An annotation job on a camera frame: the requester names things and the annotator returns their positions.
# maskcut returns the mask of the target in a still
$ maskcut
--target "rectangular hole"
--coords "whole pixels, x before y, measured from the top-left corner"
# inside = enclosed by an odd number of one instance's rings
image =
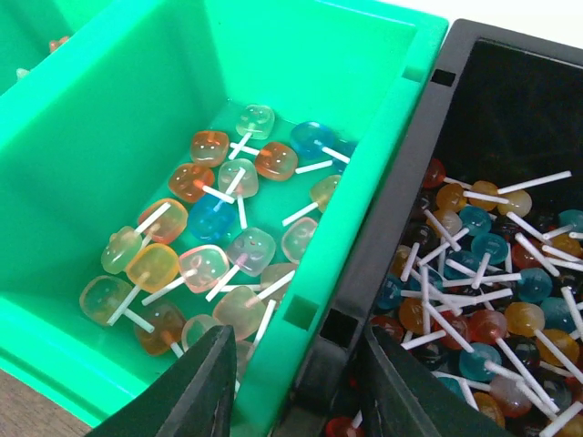
[[[357,319],[332,308],[322,325],[320,335],[341,348],[347,349],[357,326]]]
[[[455,81],[455,73],[436,68],[434,75],[431,77],[431,81],[439,85],[451,86]]]
[[[288,310],[283,315],[283,319],[301,330],[308,330],[317,310],[318,305],[315,303],[300,296],[294,296]]]

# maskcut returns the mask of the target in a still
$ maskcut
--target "white lollipop stick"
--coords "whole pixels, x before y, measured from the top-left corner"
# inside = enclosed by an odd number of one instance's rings
[[[429,311],[435,321],[439,323],[439,326],[441,326],[449,335],[451,335],[457,344],[459,344],[464,349],[464,351],[468,353],[474,353],[475,349],[472,347],[472,345],[468,343],[464,337],[459,335],[459,332],[457,332],[454,327],[450,325],[434,307],[427,303],[424,305],[424,308]]]
[[[525,383],[522,381],[517,382],[517,389],[522,391],[522,393],[527,396],[528,400],[531,401],[533,405],[535,405],[540,412],[545,414],[551,421],[554,421],[557,418],[557,415],[553,413]]]
[[[537,396],[544,402],[548,407],[551,409],[552,412],[558,412],[557,405],[553,402],[553,400],[548,396],[548,393],[542,388],[542,386],[538,383],[534,376],[530,374],[528,369],[522,363],[522,361],[516,356],[516,354],[510,349],[510,347],[506,344],[503,339],[496,339],[496,344],[498,348],[508,357],[510,362],[517,368],[518,373],[522,375],[522,377],[527,381],[528,385],[532,387],[535,391]]]
[[[217,285],[215,285],[211,291],[209,291],[209,294],[207,294],[207,297],[205,298],[208,302],[210,302],[211,300],[215,299],[215,297],[220,293],[220,290],[229,283],[229,281],[233,278],[233,276],[235,276],[237,274],[237,272],[239,272],[240,267],[235,264],[233,267],[230,268],[230,270],[227,272],[227,274],[225,276],[223,276],[219,282],[217,282]]]
[[[442,371],[432,371],[433,375],[436,377],[442,377],[442,378],[451,378],[452,380],[458,380],[458,381],[465,381],[465,383],[467,385],[469,385],[471,388],[476,389],[476,390],[480,390],[480,391],[486,391],[489,392],[491,390],[490,385],[489,384],[484,384],[483,382],[478,382],[478,381],[472,381],[472,380],[468,380],[467,378],[462,378],[461,376],[455,376],[455,375],[450,375],[449,373],[444,373]]]
[[[249,348],[249,352],[247,352],[247,360],[251,359],[251,355],[257,349],[257,345],[259,344],[260,340],[263,338],[265,331],[267,330],[267,325],[270,324],[271,316],[273,315],[273,311],[275,310],[275,305],[277,301],[271,299],[267,302],[267,309],[263,313],[263,318],[261,319],[261,323],[259,324],[259,328],[257,329],[257,333],[255,334],[255,340],[251,347]]]
[[[408,341],[411,341],[411,339],[413,338],[413,331],[412,330],[408,330],[404,336],[403,336],[403,343],[407,343]]]
[[[460,230],[459,232],[457,232],[452,239],[454,239],[455,241],[460,240],[461,238],[463,238],[468,232],[470,231],[469,228],[463,228],[462,230]],[[424,257],[422,257],[417,264],[419,265],[419,267],[427,264],[429,261],[433,260],[435,257],[437,257],[441,252],[449,249],[451,247],[451,244],[449,244],[449,241],[446,241],[445,243],[441,244],[440,246],[438,246],[437,248],[433,249],[431,252],[429,252],[427,255],[425,255]]]
[[[502,205],[507,205],[510,200],[507,198],[499,198],[498,196],[488,196],[487,194],[475,193],[473,191],[464,191],[465,198],[479,198],[480,200],[485,200],[488,202],[501,203]]]
[[[583,264],[580,262],[561,261],[560,259],[547,258],[547,261],[553,266],[564,267],[576,271],[583,271]]]
[[[541,249],[543,250],[543,252],[550,253],[551,255],[555,255],[556,257],[559,257],[565,261],[571,261],[571,262],[580,262],[581,261],[581,259],[574,257],[570,253],[566,253],[563,250],[555,249],[552,246],[548,246],[546,244],[543,244],[543,247]]]
[[[547,184],[549,182],[554,182],[556,180],[570,178],[571,176],[573,176],[573,175],[571,175],[570,171],[561,171],[560,173],[556,173],[554,175],[544,176],[543,178],[531,179],[531,180],[528,180],[526,182],[522,182],[520,184],[510,185],[509,187],[504,187],[504,188],[499,188],[498,194],[507,194],[507,193],[511,193],[513,191],[519,191],[520,189],[536,187],[537,185],[543,185],[543,184]]]
[[[444,280],[443,285],[445,288],[450,287],[464,287],[466,285],[472,285],[474,278],[469,279],[452,279]],[[484,276],[481,280],[481,284],[494,284],[496,282],[509,282],[512,280],[521,280],[522,275],[520,273],[507,273],[506,275],[494,275],[494,276]]]
[[[126,309],[124,311],[124,316],[126,316],[128,319],[136,323],[142,330],[144,330],[148,334],[154,332],[155,329],[154,325],[148,323],[147,321],[139,317],[139,315],[137,315],[134,311]]]
[[[542,266],[547,269],[551,275],[555,277],[560,275],[557,268],[551,264],[550,259],[546,258],[542,253],[540,253],[538,249],[535,248],[535,246],[530,241],[528,241],[524,235],[518,232],[514,238],[518,244],[525,248],[525,250],[530,253],[540,264],[542,264]]]
[[[538,239],[539,241],[542,241],[543,243],[548,243],[548,241],[546,241],[545,238],[543,237],[543,234],[538,232],[527,221],[523,220],[521,217],[519,217],[514,212],[510,211],[506,214],[506,216],[509,219],[511,219],[512,221],[514,221],[520,228],[524,229],[526,232],[528,232],[530,235],[532,235],[535,239]]]
[[[239,143],[230,143],[230,144],[229,144],[229,147],[230,147],[230,148],[236,148],[236,147],[238,147],[238,146],[239,146]],[[248,154],[250,154],[250,155],[253,155],[254,157],[257,157],[257,156],[259,155],[259,152],[260,152],[260,151],[259,151],[258,149],[256,149],[256,148],[253,148],[253,147],[247,147],[247,146],[243,146],[243,147],[241,147],[241,148],[240,148],[240,151],[241,151],[241,152],[248,153]]]
[[[546,361],[541,361],[540,367],[547,370],[547,371],[552,371],[553,373],[556,373],[557,375],[564,376],[565,378],[572,378],[573,377],[573,373],[571,373],[570,371],[566,371],[565,369],[561,369],[560,367],[553,366],[552,364],[548,364]]]
[[[431,213],[431,211],[424,209],[423,213],[429,219],[429,221],[431,221],[433,223],[433,225],[437,228],[437,230],[439,230],[439,232],[441,233],[441,236],[447,240],[447,242],[451,245],[453,250],[458,252],[462,249],[462,247],[457,243],[457,241],[455,241],[452,238],[451,235],[449,235],[449,232],[447,231],[447,229],[444,228],[444,225],[442,225],[439,222],[439,220]]]
[[[247,141],[249,141],[252,135],[253,135],[252,132],[247,131],[245,132],[245,135],[243,135],[243,138],[240,139],[239,143],[235,144],[231,143],[233,150],[230,152],[229,159],[234,159],[237,155],[239,155],[240,150],[243,148],[243,146],[247,144]]]
[[[445,177],[444,182],[446,184],[457,184],[457,185],[461,186],[463,189],[472,189],[472,186],[470,184],[466,184],[465,182],[462,182],[461,180]]]
[[[333,150],[329,147],[322,147],[322,152],[324,152],[326,155],[330,155],[332,158],[336,158],[339,161],[342,161],[345,164],[350,162],[350,158],[343,155],[342,153],[338,153],[336,150]]]
[[[158,209],[152,212],[148,218],[141,222],[141,224],[134,229],[134,232],[137,234],[141,234],[147,228],[149,228],[156,220],[160,218],[162,214],[170,209],[170,204],[165,202],[164,204],[160,205]]]
[[[314,171],[314,170],[319,170],[321,168],[331,167],[332,164],[333,164],[332,160],[328,159],[327,161],[318,162],[316,164],[311,164],[310,166],[297,167],[295,169],[295,173],[296,173],[296,175],[300,175],[301,173],[307,173],[309,171]]]
[[[581,318],[581,313],[577,309],[577,303],[575,302],[575,298],[571,293],[569,287],[561,288],[561,293],[563,294],[563,298],[565,298],[565,302],[568,306],[568,312],[571,313],[571,317],[575,322],[575,326],[577,327],[577,331],[580,337],[583,337],[583,318]]]
[[[524,381],[525,380],[518,373],[510,371],[506,367],[502,367],[499,364],[496,364],[495,362],[492,362],[490,360],[487,360],[484,362],[484,368],[487,371],[491,371],[492,373],[495,373],[496,375],[504,376],[508,380],[512,380],[512,381]]]
[[[567,232],[569,232],[573,228],[574,228],[573,225],[566,225],[566,226],[563,226],[562,228],[557,228],[555,230],[550,230],[549,232],[545,232],[543,234],[543,237],[545,239],[553,239],[554,237],[557,237],[561,234],[566,234]]]
[[[563,428],[568,421],[573,419],[578,413],[583,410],[583,403],[576,401],[573,405],[564,410],[547,428],[540,432],[540,437],[553,437],[557,432]]]
[[[245,212],[243,196],[237,196],[237,209],[239,210],[240,228],[245,230],[247,228],[247,213]]]
[[[170,282],[170,284],[168,284],[167,286],[162,287],[160,290],[156,291],[155,293],[150,294],[145,299],[143,299],[142,305],[147,306],[150,303],[152,303],[154,300],[158,300],[161,297],[166,296],[168,293],[173,291],[175,288],[177,288],[180,285],[182,285],[183,283],[185,283],[187,278],[194,276],[196,273],[197,273],[197,271],[194,269],[185,271],[184,275],[178,276],[176,279],[174,279],[172,282]]]
[[[421,268],[421,301],[424,304],[423,311],[423,334],[429,335],[431,333],[431,316],[425,308],[425,305],[429,305],[429,270],[426,266]]]
[[[407,282],[407,280],[409,279],[409,275],[411,274],[411,269],[413,268],[413,263],[415,262],[415,259],[417,258],[417,253],[419,252],[419,248],[421,248],[421,245],[419,243],[413,243],[413,246],[411,247],[411,251],[409,252],[409,257],[407,257],[407,261],[404,264],[403,273],[401,273],[400,279],[402,282]]]
[[[506,246],[508,247],[508,253],[504,260],[504,270],[508,273],[512,273],[512,247],[510,247],[510,243],[507,243]]]
[[[482,278],[484,277],[484,273],[486,273],[486,266],[490,262],[490,258],[492,255],[490,252],[486,252],[484,257],[482,257],[482,261],[480,261],[480,266],[477,268],[476,275],[474,276],[474,280],[472,281],[472,288],[477,290],[480,287],[480,283]]]
[[[363,423],[363,411],[362,410],[359,410],[356,413],[356,415],[354,416],[354,419],[351,422],[350,426],[352,426],[353,429],[356,429],[359,426],[361,426],[362,423]]]
[[[175,341],[170,343],[170,348],[174,352],[174,355],[176,355],[178,358],[180,358],[182,355],[184,355],[184,352],[182,351],[180,346]]]
[[[245,170],[245,168],[239,168],[239,171],[235,175],[235,178],[233,178],[227,189],[225,189],[226,195],[230,196],[231,194],[233,194],[233,191],[235,191],[235,188],[239,185],[240,180],[243,179],[243,176],[245,176],[246,172],[247,170]]]
[[[302,209],[300,209],[298,212],[294,212],[293,214],[291,214],[288,218],[285,218],[281,224],[285,227],[288,226],[289,224],[293,223],[295,220],[299,219],[300,217],[305,216],[306,214],[308,214],[309,212],[314,211],[315,209],[318,208],[318,202],[312,202],[310,205],[308,205],[307,207],[303,207]]]
[[[287,273],[286,275],[283,275],[281,278],[277,279],[267,289],[265,289],[264,291],[262,291],[261,293],[259,293],[257,296],[255,296],[254,298],[251,298],[251,299],[247,300],[247,302],[245,302],[245,306],[247,308],[249,308],[252,305],[255,305],[260,300],[264,300],[264,299],[269,298],[270,295],[272,295],[273,293],[275,293],[277,290],[279,290],[285,284],[291,282],[292,279],[293,279],[293,275],[295,275],[295,270],[292,270],[289,273]]]
[[[228,293],[229,291],[235,290],[237,287],[249,287],[251,291],[257,292],[261,291],[261,285],[259,284],[237,284],[237,285],[225,285],[220,289],[221,293]]]
[[[148,278],[148,276],[149,276],[149,273],[144,273],[139,278],[139,281],[141,282],[142,280],[146,280]],[[131,289],[131,291],[126,296],[126,298],[123,299],[123,301],[119,304],[119,306],[116,308],[116,310],[113,312],[113,314],[111,314],[111,316],[107,320],[107,324],[109,326],[113,326],[113,324],[116,321],[118,321],[118,319],[121,317],[121,315],[124,313],[124,311],[128,309],[129,304],[131,302],[133,302],[133,300],[136,298],[136,296],[138,295],[140,290],[142,290],[142,288],[139,285],[136,285],[136,286],[134,286],[133,289]]]
[[[404,341],[403,343],[401,343],[401,346],[403,346],[403,349],[405,349],[406,351],[409,351],[413,348],[423,346],[426,343],[431,343],[432,341],[441,339],[446,335],[447,333],[444,330],[437,330],[436,332],[431,332],[430,334],[417,337],[414,340]]]

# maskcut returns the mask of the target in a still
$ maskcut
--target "plastic bin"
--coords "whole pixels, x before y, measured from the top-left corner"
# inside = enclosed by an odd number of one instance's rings
[[[149,357],[128,320],[106,330],[84,317],[79,294],[102,274],[109,235],[170,195],[193,134],[212,127],[237,140],[240,109],[266,104],[277,116],[269,140],[288,142],[294,123],[313,119],[359,141],[237,396],[233,434],[267,433],[446,27],[375,2],[114,2],[0,100],[2,368],[90,425],[167,369],[173,356]],[[263,179],[246,202],[250,224],[279,241],[281,220],[330,172]],[[185,231],[172,247],[198,244]],[[184,287],[169,297],[186,317],[212,311]]]
[[[454,23],[302,365],[297,407],[328,411],[434,153],[448,177],[470,184],[504,187],[571,170],[572,178],[527,191],[534,211],[581,208],[581,80],[583,50]]]
[[[0,95],[49,55],[48,43],[72,36],[111,0],[2,0]]]

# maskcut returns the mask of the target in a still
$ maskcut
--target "green plastic bin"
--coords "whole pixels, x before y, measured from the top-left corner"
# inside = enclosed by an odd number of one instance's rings
[[[49,55],[48,43],[72,36],[111,0],[0,0],[0,95]]]
[[[269,140],[289,143],[294,124],[317,120],[359,141],[237,396],[232,434],[266,434],[446,28],[442,18],[369,1],[120,0],[106,8],[0,97],[1,368],[89,425],[167,369],[173,355],[149,357],[125,318],[109,329],[88,320],[79,294],[103,274],[109,235],[170,195],[169,176],[189,162],[193,134],[216,128],[238,140],[240,109],[265,104],[277,117]],[[331,173],[262,178],[246,202],[250,225],[279,242],[281,220]],[[198,244],[185,231],[172,247],[180,254]],[[274,261],[284,261],[281,247]],[[185,287],[168,296],[187,318],[219,300]]]

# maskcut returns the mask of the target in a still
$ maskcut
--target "wooden surface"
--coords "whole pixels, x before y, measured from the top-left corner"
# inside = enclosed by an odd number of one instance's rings
[[[0,371],[0,437],[78,437],[89,427]]]

